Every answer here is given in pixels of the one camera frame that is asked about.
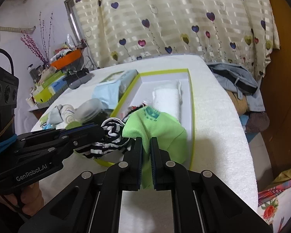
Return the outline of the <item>person's left hand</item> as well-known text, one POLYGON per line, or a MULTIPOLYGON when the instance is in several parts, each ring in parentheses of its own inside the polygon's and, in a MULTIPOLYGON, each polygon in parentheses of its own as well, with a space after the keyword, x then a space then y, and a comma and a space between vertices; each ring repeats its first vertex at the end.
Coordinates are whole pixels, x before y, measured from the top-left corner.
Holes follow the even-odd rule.
MULTIPOLYGON (((6 195, 4 197, 11 204, 13 204, 13 206, 18 206, 17 197, 14 194, 6 195)), ((20 197, 21 202, 24 204, 21 210, 25 215, 33 216, 44 206, 44 199, 42 197, 42 191, 40 189, 39 182, 26 187, 18 197, 20 197)), ((0 202, 10 208, 12 211, 15 211, 14 208, 9 205, 1 195, 0 202)))

